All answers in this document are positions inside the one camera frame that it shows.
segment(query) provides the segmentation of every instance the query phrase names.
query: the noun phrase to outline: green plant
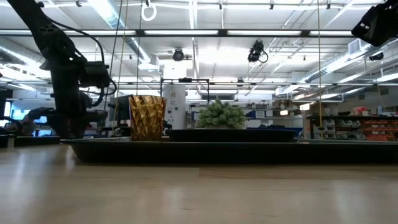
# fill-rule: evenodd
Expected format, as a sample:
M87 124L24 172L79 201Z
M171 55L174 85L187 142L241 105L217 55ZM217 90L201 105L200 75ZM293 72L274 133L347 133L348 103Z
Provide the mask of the green plant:
M200 110L198 126L241 129L244 126L244 114L242 108L235 108L229 103L222 103L220 99L211 104L207 109Z

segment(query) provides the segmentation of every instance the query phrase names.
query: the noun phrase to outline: white ceiling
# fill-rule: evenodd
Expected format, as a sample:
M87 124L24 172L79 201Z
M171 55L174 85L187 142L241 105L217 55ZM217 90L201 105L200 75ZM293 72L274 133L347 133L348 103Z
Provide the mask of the white ceiling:
M53 0L43 1L46 5L66 4L75 1L67 0ZM132 1L129 3L138 3L141 1ZM174 0L174 1L155 1L152 3L173 4L178 6L188 6L189 0ZM217 6L219 0L198 0L199 6ZM304 0L303 5L313 4L316 6L317 1ZM334 6L344 6L350 0L331 0ZM383 1L377 0L354 0L353 7L361 7L365 4L366 7L376 5ZM58 8L45 8L44 13L52 19L62 22L66 25L76 27L78 29L109 29L107 23L101 16L89 5L86 1L81 1L83 7L58 7ZM223 0L224 5L232 4L264 4L269 1L234 1ZM299 0L275 0L274 10L267 9L225 9L224 10L224 28L225 29L281 29L286 20L292 15L289 23L285 29L318 29L318 14L316 10L307 11L294 11L287 9L278 9L278 4L288 4L296 6L300 3ZM0 5L6 5L6 1L0 1ZM26 29L26 25L18 17L11 7L0 6L0 29ZM366 12L363 10L347 10L342 13L335 21L333 21L327 29L351 30L360 18ZM187 9L174 9L169 7L157 7L157 15L153 21L146 22L141 19L140 6L129 6L127 9L126 26L129 29L189 29L190 16ZM320 10L320 27L324 26L331 21L337 14L339 9L321 9ZM122 15L126 15L126 7L122 7ZM220 29L221 17L223 14L219 9L200 9L198 10L197 26L196 29ZM9 40L16 42L31 51L40 53L35 46L34 40L31 37L10 37ZM111 63L111 52L113 51L113 44L115 38L99 38L109 56L106 56L106 63ZM236 81L239 77L246 77L251 67L248 64L247 56L248 50L251 48L257 38L232 38L232 37L207 37L196 38L198 42L198 61L199 61L199 76L200 78L222 78ZM262 41L266 46L272 38L264 38ZM297 39L280 39L277 38L271 47L268 48L270 60L267 65L262 68L256 67L249 74L251 81L259 82L265 78L281 78L285 81L290 81L292 73L303 73L315 67L318 67L318 39L303 39L298 40L297 43L306 43L292 59L286 61L283 66L276 72L274 69L277 63L285 60L291 55L298 46L294 45ZM321 62L333 58L335 55L347 49L347 44L354 39L322 39L321 40ZM94 56L96 50L95 43L89 38L72 38L77 49L86 54L88 59L93 60L94 57L99 58L99 55ZM148 54L157 54L161 58L167 58L168 52L174 51L176 47L183 49L184 53L192 55L192 39L190 37L147 37L139 40L141 47ZM116 48L114 52L117 57L121 58L122 40L116 39ZM137 58L129 59L130 55L134 55L132 50L124 47L124 57L122 59L122 76L139 76L150 75L155 79L159 79L160 75L157 72L143 72L137 69ZM115 60L113 63L114 75L119 74L120 61ZM188 71L188 76L193 76L193 71Z

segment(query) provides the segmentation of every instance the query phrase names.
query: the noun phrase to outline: table surface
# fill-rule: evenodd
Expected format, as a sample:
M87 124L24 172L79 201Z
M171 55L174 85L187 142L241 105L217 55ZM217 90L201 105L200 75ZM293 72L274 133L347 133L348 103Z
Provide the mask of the table surface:
M0 223L397 223L398 166L112 165L0 151Z

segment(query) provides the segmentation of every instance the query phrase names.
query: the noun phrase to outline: gold vase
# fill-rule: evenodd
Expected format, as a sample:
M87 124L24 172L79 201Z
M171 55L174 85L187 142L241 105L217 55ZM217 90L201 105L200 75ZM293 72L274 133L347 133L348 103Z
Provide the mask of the gold vase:
M131 139L160 141L162 139L166 98L130 96Z

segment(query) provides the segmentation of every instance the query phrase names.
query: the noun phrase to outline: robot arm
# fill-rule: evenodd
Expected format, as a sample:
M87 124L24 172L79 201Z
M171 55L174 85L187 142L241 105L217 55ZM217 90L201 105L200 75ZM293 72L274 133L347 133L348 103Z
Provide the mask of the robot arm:
M109 86L110 78L108 66L104 61L88 62L76 49L72 40L48 18L42 11L44 4L34 0L8 0L11 7L18 13L31 31L46 62L41 66L44 70L50 70L53 85L53 97L55 99L56 115L60 122L70 125L72 134L81 136L82 121L99 116L107 116L104 113L88 113L92 100L79 91L79 87L96 86L101 89L101 95L96 105L104 96L104 88Z

